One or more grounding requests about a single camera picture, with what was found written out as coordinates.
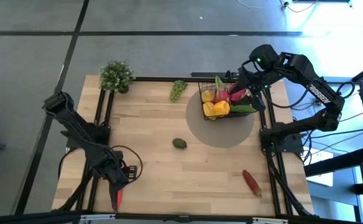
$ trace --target potted plant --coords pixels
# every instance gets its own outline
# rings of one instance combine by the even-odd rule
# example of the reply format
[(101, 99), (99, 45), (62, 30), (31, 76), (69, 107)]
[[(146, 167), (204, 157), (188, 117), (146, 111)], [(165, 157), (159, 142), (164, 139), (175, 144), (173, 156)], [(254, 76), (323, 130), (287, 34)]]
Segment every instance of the potted plant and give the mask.
[(127, 93), (129, 84), (134, 79), (132, 75), (133, 71), (126, 62), (110, 60), (105, 67), (100, 68), (100, 88), (115, 93)]

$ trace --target grape bunch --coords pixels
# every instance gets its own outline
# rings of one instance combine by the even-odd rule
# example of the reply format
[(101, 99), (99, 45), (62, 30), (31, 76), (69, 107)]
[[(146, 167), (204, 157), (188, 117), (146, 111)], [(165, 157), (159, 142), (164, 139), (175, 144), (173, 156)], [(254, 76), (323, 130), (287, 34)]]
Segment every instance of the grape bunch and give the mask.
[(170, 92), (169, 99), (172, 102), (176, 102), (180, 98), (180, 95), (182, 94), (182, 92), (186, 89), (187, 85), (188, 84), (185, 83), (184, 81), (181, 81), (181, 80), (175, 81), (173, 83), (173, 87)]

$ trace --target wire basket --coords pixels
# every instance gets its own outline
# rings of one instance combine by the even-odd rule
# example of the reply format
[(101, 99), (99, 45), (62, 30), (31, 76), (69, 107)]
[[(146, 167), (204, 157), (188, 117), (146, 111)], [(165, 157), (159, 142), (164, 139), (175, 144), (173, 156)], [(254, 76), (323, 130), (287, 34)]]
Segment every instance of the wire basket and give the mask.
[[(231, 85), (233, 83), (223, 83), (223, 85), (227, 88), (230, 89)], [(213, 93), (215, 93), (216, 90), (216, 84), (215, 82), (200, 82), (198, 83), (198, 88), (200, 89), (200, 100), (201, 100), (201, 108), (202, 108), (202, 114), (204, 116), (205, 120), (216, 120), (216, 119), (223, 119), (223, 118), (236, 118), (236, 117), (241, 117), (241, 116), (248, 116), (251, 113), (254, 112), (249, 112), (249, 113), (241, 113), (241, 112), (231, 112), (227, 115), (217, 115), (217, 116), (206, 116), (205, 112), (204, 112), (204, 108), (202, 107), (202, 105), (204, 104), (204, 102), (202, 101), (202, 92), (206, 91), (206, 90), (211, 90)]]

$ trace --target yellow bell pepper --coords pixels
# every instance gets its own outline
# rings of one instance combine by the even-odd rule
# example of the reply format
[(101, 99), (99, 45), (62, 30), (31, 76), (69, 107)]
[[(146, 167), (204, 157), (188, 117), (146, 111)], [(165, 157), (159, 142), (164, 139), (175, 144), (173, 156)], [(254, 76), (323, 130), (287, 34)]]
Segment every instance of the yellow bell pepper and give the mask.
[(214, 116), (213, 103), (206, 102), (202, 107), (204, 108), (205, 116)]
[(201, 94), (201, 99), (202, 99), (202, 102), (204, 102), (204, 103), (212, 102), (213, 98), (214, 98), (214, 93), (211, 90), (205, 90)]
[(214, 115), (227, 115), (230, 113), (230, 105), (226, 101), (222, 100), (213, 106)]

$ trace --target wooden table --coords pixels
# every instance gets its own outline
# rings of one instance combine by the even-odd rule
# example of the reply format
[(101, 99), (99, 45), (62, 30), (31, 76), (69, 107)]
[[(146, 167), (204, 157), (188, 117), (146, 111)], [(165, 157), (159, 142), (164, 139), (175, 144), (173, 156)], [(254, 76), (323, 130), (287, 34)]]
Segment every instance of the wooden table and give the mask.
[[(124, 188), (119, 212), (274, 216), (269, 170), (265, 156), (260, 152), (259, 114), (250, 115), (254, 116), (254, 127), (240, 145), (229, 149), (210, 147), (195, 138), (186, 122), (186, 105), (198, 91), (198, 84), (190, 83), (176, 103), (168, 99), (172, 85), (172, 82), (134, 82), (127, 94), (115, 96), (109, 145), (132, 148), (144, 163), (140, 179)], [(98, 86), (98, 76), (86, 77), (77, 112), (88, 122), (93, 121), (96, 112)], [(277, 82), (270, 90), (274, 102), (288, 104), (283, 82)], [(292, 121), (290, 110), (274, 110), (277, 121)], [(188, 148), (175, 149), (172, 145), (174, 138), (184, 139)], [(129, 165), (139, 165), (135, 155), (122, 151)], [(313, 212), (301, 161), (292, 153), (284, 153), (283, 160), (288, 185), (303, 206)], [(82, 150), (71, 153), (64, 160), (53, 208), (63, 205), (76, 189), (84, 163)], [(244, 169), (258, 181), (263, 190), (262, 198), (256, 197), (244, 182)], [(83, 208), (87, 207), (89, 192), (90, 186), (85, 193)], [(285, 213), (279, 186), (278, 194)], [(94, 211), (113, 212), (106, 180), (99, 181)]]

